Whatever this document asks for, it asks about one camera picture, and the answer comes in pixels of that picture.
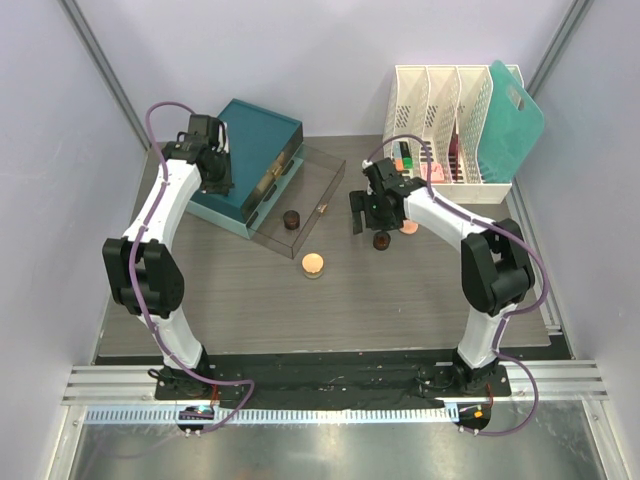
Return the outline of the teal drawer organizer box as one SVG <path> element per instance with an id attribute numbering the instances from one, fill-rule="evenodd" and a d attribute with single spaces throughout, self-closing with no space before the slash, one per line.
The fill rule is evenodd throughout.
<path id="1" fill-rule="evenodd" d="M 196 192 L 186 211 L 250 239 L 303 163 L 303 123 L 239 99 L 219 119 L 230 136 L 234 187 L 226 196 Z"/>

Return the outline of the dark brown jar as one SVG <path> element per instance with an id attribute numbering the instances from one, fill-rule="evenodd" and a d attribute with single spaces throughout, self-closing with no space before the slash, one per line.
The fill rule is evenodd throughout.
<path id="1" fill-rule="evenodd" d="M 372 239 L 373 247 L 378 251 L 385 251 L 389 248 L 391 236 L 386 231 L 376 232 Z"/>
<path id="2" fill-rule="evenodd" d="M 295 210 L 287 210 L 284 212 L 283 225 L 289 231 L 295 231 L 300 228 L 300 214 Z"/>

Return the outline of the pink powder puff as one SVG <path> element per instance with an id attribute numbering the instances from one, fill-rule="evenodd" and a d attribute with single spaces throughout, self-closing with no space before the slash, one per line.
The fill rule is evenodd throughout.
<path id="1" fill-rule="evenodd" d="M 399 231 L 406 235 L 413 235 L 417 232 L 419 225 L 415 222 L 404 221 L 403 226 L 399 229 Z"/>

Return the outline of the teal cutting board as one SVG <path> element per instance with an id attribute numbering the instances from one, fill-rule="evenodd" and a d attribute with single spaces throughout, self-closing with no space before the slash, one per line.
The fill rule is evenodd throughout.
<path id="1" fill-rule="evenodd" d="M 541 137 L 543 112 L 500 60 L 489 66 L 493 88 L 477 150 L 487 183 L 510 183 Z"/>

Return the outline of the dark brown jar front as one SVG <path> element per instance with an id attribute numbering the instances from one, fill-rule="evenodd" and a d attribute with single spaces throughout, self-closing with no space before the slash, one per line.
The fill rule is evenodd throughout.
<path id="1" fill-rule="evenodd" d="M 389 248 L 391 236 L 386 231 L 376 232 L 372 239 L 373 247 L 378 251 L 385 251 Z"/>

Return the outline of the dark red book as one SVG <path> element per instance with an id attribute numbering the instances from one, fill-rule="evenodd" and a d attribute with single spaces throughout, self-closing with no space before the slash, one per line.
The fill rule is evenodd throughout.
<path id="1" fill-rule="evenodd" d="M 459 160 L 458 160 L 458 133 L 457 126 L 453 127 L 449 150 L 448 150 L 449 167 L 451 172 L 451 179 L 453 183 L 458 181 L 459 172 Z"/>

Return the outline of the green highlighter marker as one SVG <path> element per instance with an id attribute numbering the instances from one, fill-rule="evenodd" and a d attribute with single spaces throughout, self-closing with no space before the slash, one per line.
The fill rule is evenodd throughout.
<path id="1" fill-rule="evenodd" d="M 402 159 L 403 169 L 411 170 L 413 168 L 413 158 L 411 155 L 409 143 L 407 141 L 399 142 L 399 150 Z"/>

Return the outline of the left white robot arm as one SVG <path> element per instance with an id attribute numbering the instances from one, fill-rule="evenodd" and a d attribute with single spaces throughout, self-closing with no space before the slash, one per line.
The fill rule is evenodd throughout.
<path id="1" fill-rule="evenodd" d="M 111 295 L 149 330 L 169 369 L 182 370 L 179 388 L 205 397 L 212 373 L 202 367 L 205 350 L 192 333 L 182 303 L 184 276 L 171 249 L 177 227 L 197 192 L 228 195 L 233 188 L 227 124 L 191 114 L 185 132 L 154 146 L 158 169 L 136 218 L 102 247 Z"/>

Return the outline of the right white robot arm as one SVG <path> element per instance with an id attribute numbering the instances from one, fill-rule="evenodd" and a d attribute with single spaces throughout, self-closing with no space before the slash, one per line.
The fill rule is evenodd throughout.
<path id="1" fill-rule="evenodd" d="M 388 158 L 365 160 L 362 171 L 367 188 L 349 193 L 354 234 L 368 228 L 386 235 L 409 221 L 459 252 L 461 287 L 470 310 L 452 355 L 451 380 L 460 393 L 477 393 L 496 372 L 509 316 L 535 283 L 519 225 L 473 215 L 425 180 L 401 175 Z"/>

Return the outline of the white file organizer rack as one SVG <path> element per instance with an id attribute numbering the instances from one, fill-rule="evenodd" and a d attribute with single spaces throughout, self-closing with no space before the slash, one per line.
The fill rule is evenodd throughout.
<path id="1" fill-rule="evenodd" d="M 465 205 L 498 205 L 511 184 L 487 183 L 477 162 L 477 150 L 492 93 L 487 65 L 397 65 L 391 77 L 383 138 L 409 143 L 413 168 L 407 177 L 421 177 L 420 164 L 439 163 L 446 181 L 435 189 Z M 452 182 L 448 150 L 458 133 L 458 181 Z"/>

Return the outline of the pink sticky note pad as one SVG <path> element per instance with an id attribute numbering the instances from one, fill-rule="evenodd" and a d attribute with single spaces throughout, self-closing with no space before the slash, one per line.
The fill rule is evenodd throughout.
<path id="1" fill-rule="evenodd" d="M 446 181 L 445 174 L 442 166 L 437 162 L 421 163 L 420 164 L 421 177 L 424 180 L 430 178 L 431 183 L 441 184 Z"/>

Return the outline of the orange highlighter marker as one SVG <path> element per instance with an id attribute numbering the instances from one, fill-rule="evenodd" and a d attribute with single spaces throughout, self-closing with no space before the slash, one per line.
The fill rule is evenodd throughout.
<path id="1" fill-rule="evenodd" d="M 402 172 L 404 170 L 404 162 L 398 141 L 392 143 L 392 156 L 396 170 Z"/>

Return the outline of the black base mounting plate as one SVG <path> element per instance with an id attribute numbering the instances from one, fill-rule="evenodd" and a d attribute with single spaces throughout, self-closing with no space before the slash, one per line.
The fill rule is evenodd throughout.
<path id="1" fill-rule="evenodd" d="M 202 355 L 193 367 L 151 369 L 159 400 L 249 398 L 252 408 L 372 408 L 438 398 L 508 397 L 505 367 L 479 371 L 449 351 Z"/>

